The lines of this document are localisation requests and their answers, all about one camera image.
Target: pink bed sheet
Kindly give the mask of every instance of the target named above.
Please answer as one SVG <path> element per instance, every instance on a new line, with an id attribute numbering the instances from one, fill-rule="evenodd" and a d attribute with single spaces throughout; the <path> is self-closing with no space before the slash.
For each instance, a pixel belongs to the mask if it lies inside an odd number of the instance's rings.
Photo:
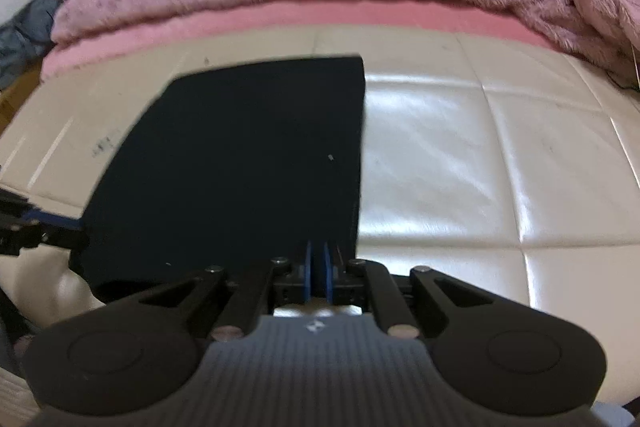
<path id="1" fill-rule="evenodd" d="M 313 24 L 373 24 L 461 32 L 525 42 L 556 50 L 542 35 L 508 13 L 486 12 L 445 1 L 279 0 L 229 10 L 204 10 L 161 22 L 128 26 L 57 46 L 45 58 L 42 79 L 65 71 L 155 46 L 228 32 Z"/>

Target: black mat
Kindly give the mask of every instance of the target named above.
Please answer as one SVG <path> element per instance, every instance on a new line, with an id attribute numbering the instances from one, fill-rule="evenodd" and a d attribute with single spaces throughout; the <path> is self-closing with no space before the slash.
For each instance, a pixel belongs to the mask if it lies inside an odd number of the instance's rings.
<path id="1" fill-rule="evenodd" d="M 100 180 L 72 268 L 111 300 L 210 264 L 236 273 L 303 239 L 353 257 L 364 85 L 357 57 L 173 81 Z"/>

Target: blue strip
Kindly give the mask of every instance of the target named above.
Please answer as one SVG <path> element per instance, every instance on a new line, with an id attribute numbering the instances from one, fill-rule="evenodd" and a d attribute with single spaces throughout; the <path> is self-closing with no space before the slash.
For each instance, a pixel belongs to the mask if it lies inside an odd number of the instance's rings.
<path id="1" fill-rule="evenodd" d="M 62 227 L 64 229 L 82 229 L 79 219 L 59 216 L 58 214 L 49 214 L 48 212 L 43 212 L 37 208 L 32 208 L 22 214 L 22 219 L 37 219 L 39 222 L 45 223 L 46 225 L 53 225 L 54 227 Z"/>
<path id="2" fill-rule="evenodd" d="M 324 267 L 326 268 L 326 301 L 329 304 L 334 302 L 334 267 L 331 264 L 329 245 L 324 244 Z"/>
<path id="3" fill-rule="evenodd" d="M 311 300 L 311 241 L 306 244 L 305 257 L 305 302 Z"/>

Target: beige leather surface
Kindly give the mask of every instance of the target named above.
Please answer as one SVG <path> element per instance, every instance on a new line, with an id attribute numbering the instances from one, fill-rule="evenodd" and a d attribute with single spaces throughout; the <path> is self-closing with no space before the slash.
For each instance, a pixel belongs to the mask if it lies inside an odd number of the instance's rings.
<path id="1" fill-rule="evenodd" d="M 428 264 L 580 324 L 607 351 L 600 400 L 639 396 L 640 103 L 576 58 L 379 26 L 182 42 L 42 86 L 0 138 L 0 185 L 79 214 L 172 78 L 349 52 L 367 74 L 359 255 L 396 273 Z M 0 260 L 0 285 L 43 325 L 99 304 L 51 248 Z"/>

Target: white logo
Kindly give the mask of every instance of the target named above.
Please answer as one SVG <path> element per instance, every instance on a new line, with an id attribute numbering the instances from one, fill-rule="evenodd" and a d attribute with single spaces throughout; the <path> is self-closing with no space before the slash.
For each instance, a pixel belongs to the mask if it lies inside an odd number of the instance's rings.
<path id="1" fill-rule="evenodd" d="M 326 328 L 326 324 L 322 321 L 319 321 L 318 319 L 311 321 L 306 325 L 306 329 L 311 331 L 311 333 L 313 333 L 314 335 L 320 333 L 320 331 L 324 330 L 324 328 Z"/>

